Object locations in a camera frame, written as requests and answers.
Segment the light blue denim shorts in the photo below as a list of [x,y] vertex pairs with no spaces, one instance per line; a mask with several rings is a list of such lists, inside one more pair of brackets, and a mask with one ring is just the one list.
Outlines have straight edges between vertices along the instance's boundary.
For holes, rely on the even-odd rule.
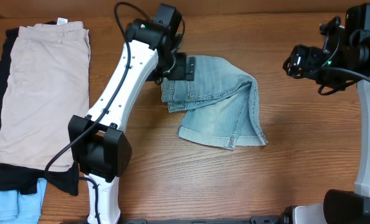
[[169,112],[186,113],[178,137],[230,150],[266,145],[256,79],[220,57],[197,55],[195,66],[193,81],[165,78],[161,85]]

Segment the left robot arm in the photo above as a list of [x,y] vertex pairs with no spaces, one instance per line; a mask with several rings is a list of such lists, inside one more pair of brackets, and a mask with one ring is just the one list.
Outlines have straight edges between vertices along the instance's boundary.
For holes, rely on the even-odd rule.
[[85,223],[119,223],[119,178],[131,159],[125,136],[133,105],[145,82],[192,81],[195,59],[179,53],[185,24],[181,13],[160,4],[150,19],[120,26],[125,43],[120,61],[97,102],[68,131],[73,160],[87,181],[90,211]]

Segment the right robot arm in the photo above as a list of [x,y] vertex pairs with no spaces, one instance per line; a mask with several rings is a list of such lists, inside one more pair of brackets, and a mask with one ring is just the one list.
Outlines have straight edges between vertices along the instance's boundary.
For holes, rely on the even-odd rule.
[[294,79],[307,78],[328,96],[353,85],[361,111],[361,156],[354,189],[327,191],[321,203],[290,206],[277,223],[370,223],[370,3],[353,6],[341,22],[320,24],[321,48],[294,46],[283,69]]

